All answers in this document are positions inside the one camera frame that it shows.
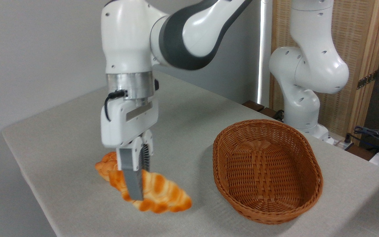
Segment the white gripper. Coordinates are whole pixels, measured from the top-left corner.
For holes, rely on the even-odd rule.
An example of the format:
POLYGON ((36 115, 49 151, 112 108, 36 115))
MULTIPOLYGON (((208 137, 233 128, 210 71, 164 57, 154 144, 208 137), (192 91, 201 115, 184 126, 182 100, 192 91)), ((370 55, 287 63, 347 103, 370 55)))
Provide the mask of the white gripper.
POLYGON ((122 98, 109 101, 110 120, 102 108, 101 141, 104 147, 122 147, 117 148, 118 170, 123 171, 130 198, 143 200, 142 169, 150 171, 154 148, 149 128, 158 120, 159 100, 156 96, 149 97, 140 107, 136 102, 122 98))

